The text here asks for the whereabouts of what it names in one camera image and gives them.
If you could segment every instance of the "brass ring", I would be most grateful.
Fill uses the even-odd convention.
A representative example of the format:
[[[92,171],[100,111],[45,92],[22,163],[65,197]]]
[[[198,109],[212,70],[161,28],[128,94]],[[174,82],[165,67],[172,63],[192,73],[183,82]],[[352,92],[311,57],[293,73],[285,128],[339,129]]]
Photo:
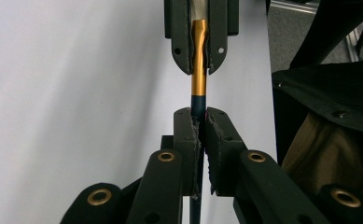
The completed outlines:
[[[171,152],[162,152],[161,154],[158,155],[158,159],[160,161],[172,161],[175,159],[175,154]]]
[[[97,200],[94,198],[94,196],[96,196],[99,193],[104,193],[105,196],[104,198],[100,198]],[[102,205],[104,203],[107,203],[111,197],[112,193],[108,189],[97,189],[88,196],[88,203],[93,206]]]
[[[266,161],[266,158],[257,152],[250,152],[248,153],[248,159],[250,159],[251,161],[256,161],[256,162],[263,162]]]
[[[338,203],[346,205],[348,207],[359,207],[361,206],[361,201],[353,194],[347,192],[343,189],[333,189],[330,192],[332,198],[334,198]]]

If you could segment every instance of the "white tabletop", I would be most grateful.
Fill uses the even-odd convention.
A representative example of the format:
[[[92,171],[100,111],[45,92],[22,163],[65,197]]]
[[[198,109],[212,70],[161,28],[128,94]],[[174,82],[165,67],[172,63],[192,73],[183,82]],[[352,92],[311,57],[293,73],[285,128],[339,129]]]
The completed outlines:
[[[139,178],[173,134],[190,78],[164,38],[162,4],[0,1],[0,223],[59,223],[84,188]],[[264,5],[240,2],[240,34],[208,78],[207,104],[275,157]],[[202,223],[238,223],[205,177]]]

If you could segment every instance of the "brush bristles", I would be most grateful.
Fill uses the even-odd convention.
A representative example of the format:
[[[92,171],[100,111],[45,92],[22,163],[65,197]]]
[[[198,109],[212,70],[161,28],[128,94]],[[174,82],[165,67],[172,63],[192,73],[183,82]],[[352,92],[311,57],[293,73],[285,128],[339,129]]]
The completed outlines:
[[[191,0],[192,1],[192,20],[207,20],[207,0]]]

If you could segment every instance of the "gold ferrule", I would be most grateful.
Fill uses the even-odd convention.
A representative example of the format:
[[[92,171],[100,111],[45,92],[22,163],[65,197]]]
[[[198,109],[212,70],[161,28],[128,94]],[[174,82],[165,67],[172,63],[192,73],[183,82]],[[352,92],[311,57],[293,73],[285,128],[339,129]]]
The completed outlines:
[[[192,36],[195,43],[192,73],[192,95],[204,96],[206,94],[206,64],[205,43],[208,34],[207,20],[198,20],[192,23]]]

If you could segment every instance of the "brown fabric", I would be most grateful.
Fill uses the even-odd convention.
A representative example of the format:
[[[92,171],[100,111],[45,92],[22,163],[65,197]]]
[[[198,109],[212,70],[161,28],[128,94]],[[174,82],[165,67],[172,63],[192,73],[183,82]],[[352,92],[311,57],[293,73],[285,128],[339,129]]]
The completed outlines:
[[[343,185],[363,194],[363,133],[309,113],[282,167],[312,194],[327,184]]]

